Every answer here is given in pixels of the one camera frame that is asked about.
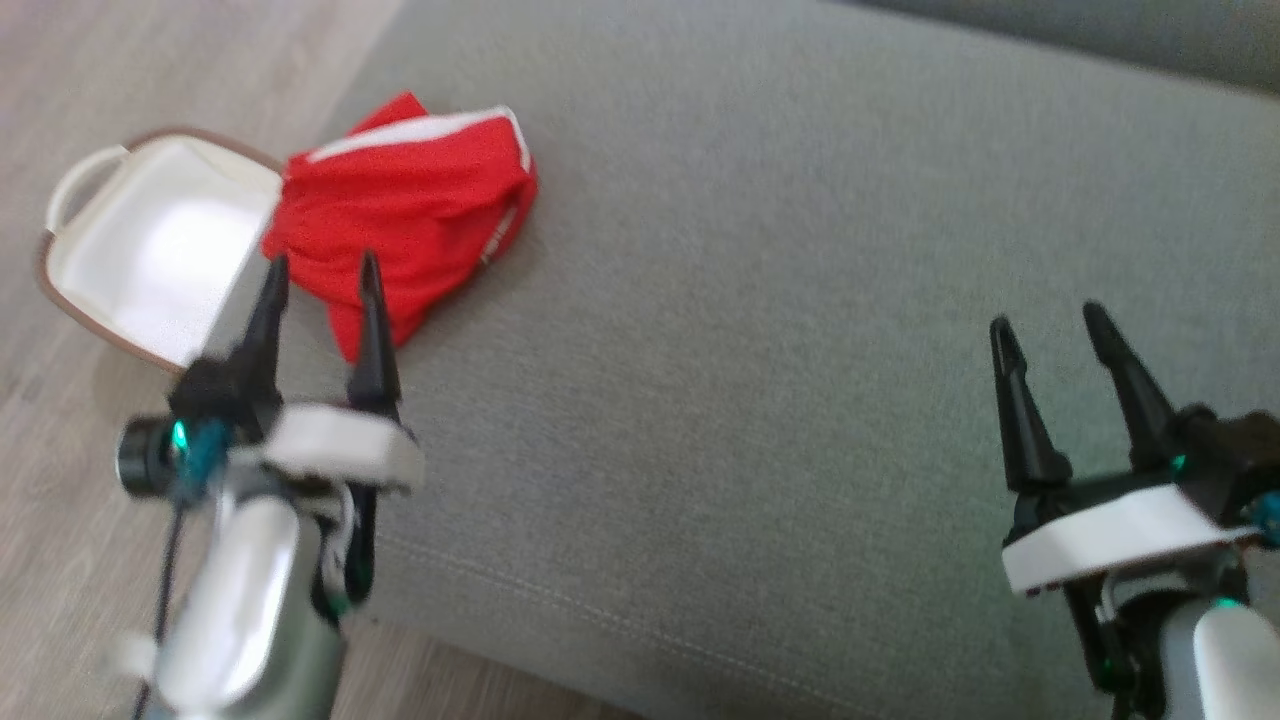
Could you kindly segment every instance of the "red cloth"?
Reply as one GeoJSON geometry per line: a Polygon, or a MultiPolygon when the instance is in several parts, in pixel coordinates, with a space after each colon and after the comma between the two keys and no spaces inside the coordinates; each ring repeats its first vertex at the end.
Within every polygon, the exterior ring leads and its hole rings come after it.
{"type": "Polygon", "coordinates": [[[366,249],[381,266],[398,347],[511,245],[536,193],[509,110],[428,118],[406,92],[343,141],[289,158],[262,254],[288,254],[291,279],[329,305],[338,347],[355,360],[366,249]]]}

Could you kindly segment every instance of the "white basket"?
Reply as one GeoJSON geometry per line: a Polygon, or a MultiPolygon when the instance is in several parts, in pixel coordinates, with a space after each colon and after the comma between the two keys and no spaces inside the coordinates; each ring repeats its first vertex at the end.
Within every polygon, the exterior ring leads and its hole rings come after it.
{"type": "Polygon", "coordinates": [[[166,129],[93,152],[49,201],[41,287],[82,325],[170,372],[200,355],[280,196],[279,163],[166,129]],[[115,165],[82,210],[84,183],[115,165]]]}

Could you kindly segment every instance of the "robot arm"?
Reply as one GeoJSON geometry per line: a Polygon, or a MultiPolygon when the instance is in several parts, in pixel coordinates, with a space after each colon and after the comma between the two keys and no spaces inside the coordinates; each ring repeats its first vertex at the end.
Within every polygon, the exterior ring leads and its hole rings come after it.
{"type": "Polygon", "coordinates": [[[169,396],[170,415],[127,425],[116,469],[132,496],[168,497],[179,516],[205,500],[216,509],[212,544],[173,628],[151,644],[134,642],[127,662],[150,689],[148,717],[330,715],[340,619],[372,587],[378,495],[412,492],[425,478],[399,424],[372,255],[361,295],[364,336],[346,404],[284,402],[275,388],[288,296],[280,258],[241,345],[192,363],[169,396]]]}
{"type": "Polygon", "coordinates": [[[1261,720],[1280,712],[1280,634],[1249,607],[1243,553],[1280,546],[1280,423],[1174,413],[1106,310],[1084,306],[1132,443],[1128,473],[1073,479],[1004,316],[991,324],[1010,587],[1061,589],[1089,676],[1116,719],[1261,720]]]}

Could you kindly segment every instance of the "gray fabric surface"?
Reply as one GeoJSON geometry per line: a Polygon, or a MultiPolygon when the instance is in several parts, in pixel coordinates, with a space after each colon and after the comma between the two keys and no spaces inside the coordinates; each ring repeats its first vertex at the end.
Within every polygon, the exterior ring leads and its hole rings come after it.
{"type": "Polygon", "coordinates": [[[1275,0],[846,0],[1280,92],[1275,0]]]}
{"type": "MultiPolygon", "coordinates": [[[[1175,402],[1280,407],[1280,105],[765,0],[415,3],[330,135],[406,87],[511,105],[541,196],[401,351],[374,612],[653,717],[1100,716],[1001,570],[987,323],[1082,473],[1126,451],[1088,297],[1175,402]]],[[[284,343],[340,391],[303,292],[284,343]]]]}

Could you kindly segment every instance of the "wooden floor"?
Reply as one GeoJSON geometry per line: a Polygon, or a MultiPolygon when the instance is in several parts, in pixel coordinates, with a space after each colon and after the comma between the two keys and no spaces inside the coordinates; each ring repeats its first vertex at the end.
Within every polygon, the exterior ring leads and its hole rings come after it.
{"type": "MultiPolygon", "coordinates": [[[[50,190],[83,155],[163,124],[276,156],[310,146],[401,1],[0,3],[0,717],[128,716],[134,688],[100,656],[150,624],[166,521],[125,498],[111,457],[168,378],[37,291],[50,190]]],[[[365,620],[352,635],[335,717],[625,717],[415,630],[365,620]]]]}

